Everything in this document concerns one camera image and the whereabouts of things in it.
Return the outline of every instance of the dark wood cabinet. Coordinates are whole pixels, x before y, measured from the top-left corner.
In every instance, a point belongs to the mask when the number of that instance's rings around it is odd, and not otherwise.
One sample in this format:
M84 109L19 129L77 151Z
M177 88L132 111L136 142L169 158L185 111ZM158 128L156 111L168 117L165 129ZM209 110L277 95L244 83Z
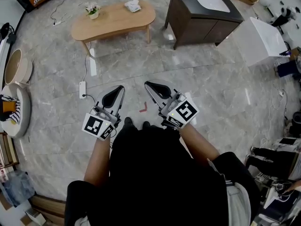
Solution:
M170 23L173 29L176 37L174 49L178 45L194 43L218 45L243 21L242 17L231 18L231 16L237 16L232 13L229 13L230 21L227 21L225 12L206 9L202 6L200 12L196 13L198 4L193 4L194 2L194 0L170 0L165 27L167 28Z

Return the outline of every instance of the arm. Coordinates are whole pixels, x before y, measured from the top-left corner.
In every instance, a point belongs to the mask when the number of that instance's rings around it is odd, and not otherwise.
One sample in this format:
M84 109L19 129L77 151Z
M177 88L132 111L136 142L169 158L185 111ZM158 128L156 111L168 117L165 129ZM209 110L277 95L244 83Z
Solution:
M109 179L110 136L101 141L96 139L84 181L94 186L101 186Z
M294 182L285 192L289 192L291 190L296 190L300 186L301 186L301 180Z
M179 132L189 150L192 157L202 165L208 165L207 158L213 161L220 153L211 145L199 132L188 123L183 129L179 128Z

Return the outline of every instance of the marble floor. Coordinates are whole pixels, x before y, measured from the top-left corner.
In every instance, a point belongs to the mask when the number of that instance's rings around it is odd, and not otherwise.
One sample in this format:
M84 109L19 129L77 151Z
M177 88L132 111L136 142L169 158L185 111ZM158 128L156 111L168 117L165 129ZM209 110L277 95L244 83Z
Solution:
M70 182L83 179L95 138L81 131L85 113L93 101L79 99L79 81L85 68L82 45L71 37L71 25L86 1L108 5L128 0L66 0L53 17L63 23L53 27L50 18L60 0L51 0L23 18L15 48L33 61L27 90L32 116L25 136L15 140L19 169L28 172L38 194L64 200ZM213 44L173 50L172 31L163 31L169 0L147 0L156 10L152 40L144 32L132 32L91 43L97 75L90 75L87 59L87 93L96 97L103 89L123 85L126 97L121 118L133 118L140 127L145 120L160 125L158 108L143 84L149 79L175 83L189 92L200 109L195 127L221 152L233 151L243 160L249 147L269 146L282 136L287 117L299 110L299 85L290 76L277 78L273 65L247 67L233 38ZM270 20L259 4L232 0L244 18ZM288 97L281 97L284 89ZM147 111L140 113L147 103Z

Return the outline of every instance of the black shirt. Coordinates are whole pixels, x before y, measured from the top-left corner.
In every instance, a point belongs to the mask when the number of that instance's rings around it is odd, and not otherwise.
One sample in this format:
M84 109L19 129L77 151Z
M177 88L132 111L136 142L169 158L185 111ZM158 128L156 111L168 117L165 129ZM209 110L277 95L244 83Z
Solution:
M227 179L249 194L252 220L259 190L234 153L213 161ZM177 131L125 128L113 144L109 182L97 188L75 181L68 186L65 225L88 216L90 224L228 225L228 201L223 177L198 166L179 142Z

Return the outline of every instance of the sink basin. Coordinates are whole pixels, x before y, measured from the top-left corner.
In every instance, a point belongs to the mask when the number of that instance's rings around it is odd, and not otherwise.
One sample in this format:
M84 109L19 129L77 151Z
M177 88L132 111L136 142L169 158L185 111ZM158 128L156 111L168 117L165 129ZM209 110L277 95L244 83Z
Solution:
M273 62L287 50L277 28L253 17L245 20L233 37L248 66Z
M200 5L207 9L217 10L221 12L229 13L230 10L227 5L223 2L223 0L198 0Z

